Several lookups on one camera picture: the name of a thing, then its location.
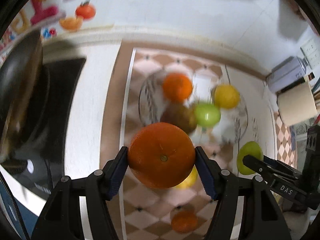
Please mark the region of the orange citrus fruit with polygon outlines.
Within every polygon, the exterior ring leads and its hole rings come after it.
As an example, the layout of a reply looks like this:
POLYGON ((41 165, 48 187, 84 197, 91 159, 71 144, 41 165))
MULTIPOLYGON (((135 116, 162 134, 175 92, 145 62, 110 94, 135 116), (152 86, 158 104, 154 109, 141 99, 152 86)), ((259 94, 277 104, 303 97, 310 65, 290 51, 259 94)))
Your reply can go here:
POLYGON ((128 150, 129 167, 145 186, 175 187, 185 180, 195 164, 195 147, 177 126, 158 122, 142 128, 128 150))

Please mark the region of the yellow lemon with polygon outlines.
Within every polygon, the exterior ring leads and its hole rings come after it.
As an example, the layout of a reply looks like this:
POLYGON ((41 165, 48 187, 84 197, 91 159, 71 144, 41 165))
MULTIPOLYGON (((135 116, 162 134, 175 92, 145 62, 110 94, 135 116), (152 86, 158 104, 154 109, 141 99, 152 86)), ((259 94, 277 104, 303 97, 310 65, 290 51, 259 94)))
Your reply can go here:
POLYGON ((233 85, 221 84, 214 90, 214 104, 219 108, 233 109, 240 102, 240 93, 233 85))
POLYGON ((176 185, 175 188, 176 189, 190 188, 196 183, 197 178, 198 178, 198 173, 197 173, 196 167, 194 166, 190 174, 187 176, 187 178, 185 178, 184 181, 176 185))

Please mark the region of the orange persimmon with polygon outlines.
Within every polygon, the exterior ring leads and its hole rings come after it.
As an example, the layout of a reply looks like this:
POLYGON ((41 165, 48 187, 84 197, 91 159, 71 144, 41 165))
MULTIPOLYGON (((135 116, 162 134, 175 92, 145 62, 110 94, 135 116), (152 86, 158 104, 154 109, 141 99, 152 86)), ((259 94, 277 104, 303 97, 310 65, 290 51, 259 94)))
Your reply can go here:
POLYGON ((164 96, 174 103, 183 103, 193 92, 189 77, 182 73, 169 73, 162 84, 164 96))

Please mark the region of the checkered brown pink mat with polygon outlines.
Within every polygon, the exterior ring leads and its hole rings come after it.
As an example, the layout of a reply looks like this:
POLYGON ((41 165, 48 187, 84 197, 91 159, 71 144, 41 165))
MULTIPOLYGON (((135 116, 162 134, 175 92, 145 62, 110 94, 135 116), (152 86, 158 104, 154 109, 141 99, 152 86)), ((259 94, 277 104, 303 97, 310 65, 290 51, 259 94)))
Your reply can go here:
POLYGON ((119 193, 108 209, 120 239, 204 239, 217 202, 208 196, 196 171, 188 179, 174 177, 189 167, 189 155, 201 146, 208 157, 233 173, 238 150, 255 141, 264 155, 278 158, 290 150, 290 132, 281 125, 263 98, 263 80, 230 66, 189 54, 156 48, 118 45, 104 52, 110 82, 101 130, 100 159, 107 161, 129 146, 145 126, 153 133, 143 142, 158 150, 155 167, 171 165, 160 174, 163 187, 141 183, 127 169, 119 193), (194 108, 213 102, 212 90, 233 85, 240 101, 218 112, 212 127, 196 122, 194 108))

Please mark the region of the patterned glass fruit plate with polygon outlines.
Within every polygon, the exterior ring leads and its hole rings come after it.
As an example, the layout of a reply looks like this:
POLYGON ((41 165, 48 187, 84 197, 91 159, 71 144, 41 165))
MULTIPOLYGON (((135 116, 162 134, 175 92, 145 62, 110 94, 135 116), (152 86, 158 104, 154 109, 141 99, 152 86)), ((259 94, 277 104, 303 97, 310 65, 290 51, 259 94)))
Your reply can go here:
MULTIPOLYGON (((164 97, 162 81, 167 72, 159 70, 149 75, 142 83, 139 94, 139 117, 144 126, 161 121, 161 117, 170 108, 170 101, 164 97)), ((204 74, 189 76, 193 83, 193 93, 182 106, 189 111, 195 111, 197 105, 213 104, 213 89, 219 84, 213 77, 204 74)), ((195 145, 202 144, 234 144, 245 135, 248 127, 248 113, 244 98, 239 104, 229 110, 220 110, 220 121, 214 126, 204 126, 197 122, 199 114, 190 114, 193 126, 196 128, 189 132, 189 137, 195 145)))

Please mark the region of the cream utensil holder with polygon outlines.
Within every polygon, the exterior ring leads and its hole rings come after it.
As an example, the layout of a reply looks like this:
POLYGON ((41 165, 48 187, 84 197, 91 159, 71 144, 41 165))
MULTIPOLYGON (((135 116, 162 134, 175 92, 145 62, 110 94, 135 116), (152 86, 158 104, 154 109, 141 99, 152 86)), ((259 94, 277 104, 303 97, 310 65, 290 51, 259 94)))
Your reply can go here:
POLYGON ((279 115, 286 126, 292 126, 317 115, 317 108, 308 82, 281 93, 277 98, 279 115))

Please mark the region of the small orange mandarin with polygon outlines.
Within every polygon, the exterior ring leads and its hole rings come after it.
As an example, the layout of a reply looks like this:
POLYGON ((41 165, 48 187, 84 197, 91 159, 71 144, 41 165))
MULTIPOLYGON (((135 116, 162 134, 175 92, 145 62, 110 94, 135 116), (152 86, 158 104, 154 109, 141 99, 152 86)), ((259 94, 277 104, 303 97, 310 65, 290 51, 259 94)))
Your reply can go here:
POLYGON ((171 220, 172 230, 178 233, 189 233, 198 226, 198 217, 190 210, 183 210, 176 213, 171 220))

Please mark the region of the silver spray can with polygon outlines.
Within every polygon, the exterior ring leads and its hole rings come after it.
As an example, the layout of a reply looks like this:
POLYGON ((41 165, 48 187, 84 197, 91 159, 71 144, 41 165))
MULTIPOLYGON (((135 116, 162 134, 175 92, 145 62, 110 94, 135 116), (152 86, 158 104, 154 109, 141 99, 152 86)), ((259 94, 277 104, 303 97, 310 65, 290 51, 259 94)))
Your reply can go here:
POLYGON ((281 64, 272 70, 266 78, 266 83, 272 93, 279 92, 295 81, 306 75, 308 62, 297 56, 285 59, 281 64))

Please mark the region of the brown dark apple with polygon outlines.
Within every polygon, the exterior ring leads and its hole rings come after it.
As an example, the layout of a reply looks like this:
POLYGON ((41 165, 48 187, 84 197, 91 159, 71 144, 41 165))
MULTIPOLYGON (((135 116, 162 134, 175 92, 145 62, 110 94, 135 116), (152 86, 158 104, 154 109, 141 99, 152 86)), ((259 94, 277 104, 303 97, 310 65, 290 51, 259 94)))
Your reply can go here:
POLYGON ((169 104, 163 112, 160 121, 175 125, 187 134, 192 133, 197 128, 194 109, 182 104, 169 104))

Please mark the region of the black gas stove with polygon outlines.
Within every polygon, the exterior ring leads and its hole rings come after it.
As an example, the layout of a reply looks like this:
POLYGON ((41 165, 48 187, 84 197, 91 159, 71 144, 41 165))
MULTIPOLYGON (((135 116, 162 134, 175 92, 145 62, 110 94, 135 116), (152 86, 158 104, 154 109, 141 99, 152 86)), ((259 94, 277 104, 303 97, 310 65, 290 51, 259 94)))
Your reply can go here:
POLYGON ((22 186, 44 200, 64 175, 68 119, 85 62, 80 57, 41 67, 20 143, 1 163, 22 186))

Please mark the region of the black frying pan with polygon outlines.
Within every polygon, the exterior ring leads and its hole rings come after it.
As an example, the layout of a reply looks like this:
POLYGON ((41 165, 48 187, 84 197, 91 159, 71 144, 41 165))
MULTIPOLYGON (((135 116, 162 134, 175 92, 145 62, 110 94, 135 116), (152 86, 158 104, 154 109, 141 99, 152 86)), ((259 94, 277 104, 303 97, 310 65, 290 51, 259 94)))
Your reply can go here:
POLYGON ((18 146, 43 60, 41 32, 27 33, 1 66, 1 162, 18 146))

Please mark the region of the colourful fruit wall sticker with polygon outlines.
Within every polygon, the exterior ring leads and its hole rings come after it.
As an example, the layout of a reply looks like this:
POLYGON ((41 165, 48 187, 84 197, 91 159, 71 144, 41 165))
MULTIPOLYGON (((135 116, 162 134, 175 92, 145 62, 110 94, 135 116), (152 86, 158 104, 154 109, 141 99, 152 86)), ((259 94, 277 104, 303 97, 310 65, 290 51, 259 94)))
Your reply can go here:
POLYGON ((63 31, 78 31, 96 16, 93 0, 29 0, 14 17, 1 37, 1 53, 9 44, 30 29, 41 29, 41 38, 63 31))

